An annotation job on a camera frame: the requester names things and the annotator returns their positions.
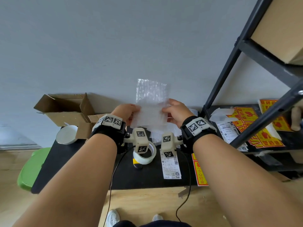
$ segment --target black cable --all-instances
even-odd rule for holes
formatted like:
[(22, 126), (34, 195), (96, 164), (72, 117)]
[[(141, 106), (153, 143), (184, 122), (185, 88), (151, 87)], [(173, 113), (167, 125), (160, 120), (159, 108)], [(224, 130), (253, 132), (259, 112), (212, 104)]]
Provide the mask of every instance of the black cable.
[(187, 198), (185, 199), (185, 201), (178, 207), (178, 209), (176, 210), (176, 217), (178, 218), (178, 220), (181, 222), (180, 218), (178, 217), (177, 213), (178, 213), (178, 210), (184, 205), (184, 203), (187, 201), (188, 197), (189, 197), (189, 194), (190, 194), (190, 189), (191, 189), (191, 173), (190, 173), (190, 167), (189, 167), (189, 162), (188, 162), (188, 159), (187, 157), (185, 156), (185, 154), (180, 151), (184, 157), (186, 158), (187, 160), (187, 164), (188, 164), (188, 170), (189, 170), (189, 191), (188, 191), (188, 195), (187, 195)]
[(119, 160), (119, 162), (118, 162), (116, 168), (114, 169), (114, 172), (113, 172), (113, 175), (112, 175), (112, 181), (111, 181), (110, 192), (109, 192), (108, 209), (107, 209), (107, 213), (106, 213), (106, 216), (105, 216), (105, 221), (104, 221), (103, 227), (105, 226), (106, 219), (107, 219), (107, 215), (108, 215), (108, 212), (109, 212), (109, 207), (110, 207), (110, 205), (111, 205), (112, 185), (113, 185), (114, 174), (115, 174), (115, 172), (116, 172), (116, 169), (118, 168), (118, 165), (120, 164), (121, 160), (123, 159), (123, 157), (126, 155), (126, 153), (127, 153), (130, 149), (132, 149), (132, 148), (134, 148), (134, 147), (135, 147), (135, 146), (131, 146), (130, 148), (127, 149), (126, 152), (123, 153), (123, 155), (122, 155), (122, 157), (120, 158), (120, 160)]

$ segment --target barcode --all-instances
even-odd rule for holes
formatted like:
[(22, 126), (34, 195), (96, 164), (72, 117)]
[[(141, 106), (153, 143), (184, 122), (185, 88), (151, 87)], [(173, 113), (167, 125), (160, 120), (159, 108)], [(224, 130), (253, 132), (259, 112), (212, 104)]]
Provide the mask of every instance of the barcode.
[(175, 165), (178, 165), (178, 158), (174, 157)]

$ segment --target wooden floor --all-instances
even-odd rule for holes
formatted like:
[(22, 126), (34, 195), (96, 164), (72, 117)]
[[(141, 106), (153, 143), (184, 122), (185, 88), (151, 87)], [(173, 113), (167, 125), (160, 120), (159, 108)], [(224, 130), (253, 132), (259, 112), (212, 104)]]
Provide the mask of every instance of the wooden floor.
[[(5, 162), (10, 161), (11, 166), (4, 166), (0, 161), (0, 226), (10, 227), (26, 210), (37, 195), (21, 190), (17, 184), (20, 172), (21, 159), (26, 159), (30, 153), (3, 155)], [(297, 193), (303, 200), (303, 180), (284, 183)], [(183, 188), (158, 188), (112, 191), (110, 209), (117, 209), (122, 220), (130, 220), (137, 226), (150, 222), (155, 214), (161, 214), (166, 220), (177, 220), (175, 212), (186, 198), (178, 198)], [(103, 226), (108, 208), (107, 196), (101, 215), (99, 226)], [(219, 207), (213, 193), (208, 187), (203, 187), (191, 193), (188, 201), (178, 211), (179, 218), (196, 226), (230, 226), (223, 217), (224, 213)]]

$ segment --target green plastic stool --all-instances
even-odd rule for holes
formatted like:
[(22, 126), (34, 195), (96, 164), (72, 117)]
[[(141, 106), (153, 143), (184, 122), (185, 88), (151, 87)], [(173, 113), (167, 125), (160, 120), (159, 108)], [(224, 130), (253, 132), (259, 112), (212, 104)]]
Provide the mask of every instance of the green plastic stool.
[(48, 156), (50, 147), (36, 150), (32, 153), (31, 158), (23, 166), (18, 179), (17, 185), (24, 190), (31, 191), (32, 186), (41, 170), (42, 164)]

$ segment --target black table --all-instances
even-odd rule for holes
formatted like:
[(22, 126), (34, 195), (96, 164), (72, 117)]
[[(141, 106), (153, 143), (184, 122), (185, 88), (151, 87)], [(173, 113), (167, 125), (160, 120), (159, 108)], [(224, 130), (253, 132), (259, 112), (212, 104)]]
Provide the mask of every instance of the black table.
[[(62, 145), (54, 142), (51, 150), (36, 178), (31, 192), (33, 194), (40, 193), (51, 178), (63, 167), (63, 165), (83, 146), (85, 140), (77, 140), (70, 145)], [(191, 184), (197, 185), (195, 170), (191, 155), (185, 154), (186, 158), (180, 151), (177, 151), (179, 166), (181, 171), (181, 179), (164, 179), (162, 172), (162, 163), (160, 157), (159, 146), (157, 146), (157, 154), (154, 160), (143, 165), (138, 170), (133, 165), (133, 151), (126, 153), (120, 162), (114, 175), (112, 189), (144, 189), (157, 187), (174, 187), (189, 186), (189, 171), (187, 160), (189, 161), (191, 171)], [(118, 164), (122, 154), (118, 154), (115, 166)]]

